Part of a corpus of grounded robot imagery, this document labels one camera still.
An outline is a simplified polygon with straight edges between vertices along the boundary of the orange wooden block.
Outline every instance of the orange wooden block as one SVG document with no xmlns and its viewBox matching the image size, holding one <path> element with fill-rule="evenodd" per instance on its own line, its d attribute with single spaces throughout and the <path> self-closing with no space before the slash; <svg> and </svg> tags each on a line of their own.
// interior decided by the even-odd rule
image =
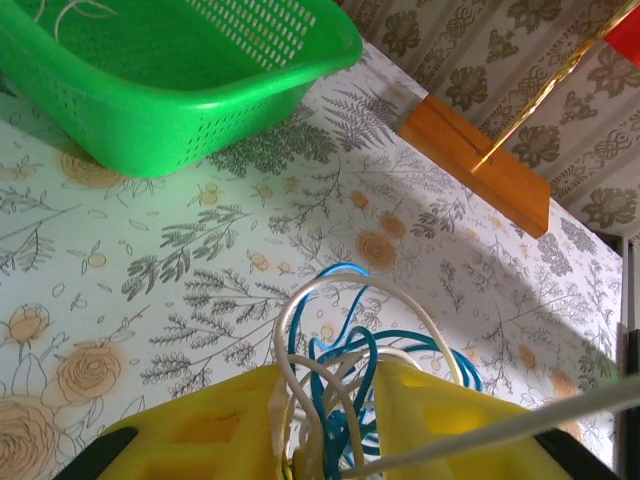
<svg viewBox="0 0 640 480">
<path fill-rule="evenodd" d="M 549 182 L 503 148 L 480 165 L 491 139 L 434 95 L 398 134 L 532 237 L 549 229 Z"/>
</svg>

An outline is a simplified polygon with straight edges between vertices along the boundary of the table surface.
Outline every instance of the table surface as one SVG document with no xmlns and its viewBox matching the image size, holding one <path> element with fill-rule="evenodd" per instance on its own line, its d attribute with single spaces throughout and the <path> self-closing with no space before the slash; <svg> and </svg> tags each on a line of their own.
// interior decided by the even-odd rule
<svg viewBox="0 0 640 480">
<path fill-rule="evenodd" d="M 271 362 L 283 301 L 341 261 L 416 298 L 492 395 L 535 407 L 614 380 L 621 259 L 555 203 L 528 237 L 407 146 L 390 125 L 425 94 L 367 45 L 271 131 L 133 179 L 1 82 L 0 478 L 48 478 L 123 416 Z M 352 296 L 320 292 L 301 348 Z M 420 329 L 380 293 L 357 322 Z M 565 427 L 611 463 L 611 415 Z"/>
</svg>

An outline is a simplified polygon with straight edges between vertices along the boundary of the black plastic part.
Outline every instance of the black plastic part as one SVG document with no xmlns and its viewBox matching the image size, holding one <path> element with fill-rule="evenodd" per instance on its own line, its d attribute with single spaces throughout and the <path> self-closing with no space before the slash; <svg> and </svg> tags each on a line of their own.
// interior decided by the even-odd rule
<svg viewBox="0 0 640 480">
<path fill-rule="evenodd" d="M 96 438 L 54 480 L 97 480 L 137 434 L 137 428 L 124 427 Z"/>
<path fill-rule="evenodd" d="M 629 332 L 627 345 L 627 375 L 640 373 L 640 330 Z M 625 475 L 627 480 L 640 480 L 640 408 L 623 414 L 625 422 Z"/>
<path fill-rule="evenodd" d="M 549 430 L 534 438 L 574 480 L 620 480 L 580 442 L 562 430 Z"/>
</svg>

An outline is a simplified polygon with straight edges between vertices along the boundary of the wallpaper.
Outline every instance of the wallpaper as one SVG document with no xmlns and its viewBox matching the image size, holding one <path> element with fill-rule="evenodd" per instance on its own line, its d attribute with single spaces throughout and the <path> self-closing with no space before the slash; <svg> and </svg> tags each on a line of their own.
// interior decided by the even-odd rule
<svg viewBox="0 0 640 480">
<path fill-rule="evenodd" d="M 622 0 L 342 0 L 362 34 L 490 137 Z M 593 230 L 640 241 L 640 69 L 607 44 L 506 143 Z"/>
<path fill-rule="evenodd" d="M 273 362 L 282 305 L 337 262 L 419 301 L 491 395 L 534 408 L 617 378 L 621 259 L 555 202 L 528 237 L 399 139 L 425 91 L 371 45 L 287 121 L 163 178 L 100 167 L 3 85 L 2 480 L 51 478 L 122 417 Z M 300 352 L 355 293 L 317 292 Z M 356 323 L 423 328 L 376 291 Z M 612 463 L 611 415 L 561 427 Z"/>
</svg>

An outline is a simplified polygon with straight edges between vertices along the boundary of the green plastic basket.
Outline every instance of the green plastic basket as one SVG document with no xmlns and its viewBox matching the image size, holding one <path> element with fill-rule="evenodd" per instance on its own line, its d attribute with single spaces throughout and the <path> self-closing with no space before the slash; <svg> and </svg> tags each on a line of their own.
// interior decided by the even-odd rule
<svg viewBox="0 0 640 480">
<path fill-rule="evenodd" d="M 284 120 L 357 62 L 332 0 L 0 0 L 0 69 L 102 165 L 174 172 Z"/>
</svg>

